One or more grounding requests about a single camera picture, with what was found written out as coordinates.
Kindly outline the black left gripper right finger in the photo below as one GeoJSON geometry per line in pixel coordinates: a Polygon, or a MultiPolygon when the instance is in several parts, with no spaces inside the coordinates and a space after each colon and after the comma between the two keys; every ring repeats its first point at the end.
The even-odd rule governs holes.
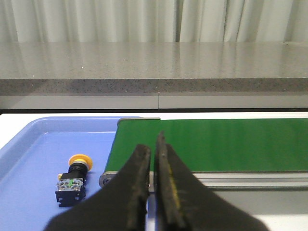
{"type": "Polygon", "coordinates": [[[163,132],[156,141],[155,194],[160,231],[268,230],[202,184],[166,143],[163,132]]]}

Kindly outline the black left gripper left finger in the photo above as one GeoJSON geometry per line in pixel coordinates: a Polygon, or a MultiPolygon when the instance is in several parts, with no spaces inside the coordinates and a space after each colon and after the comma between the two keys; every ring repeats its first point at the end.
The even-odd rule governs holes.
{"type": "Polygon", "coordinates": [[[149,197],[151,150],[138,144],[101,190],[53,217],[47,231],[143,231],[149,197]]]}

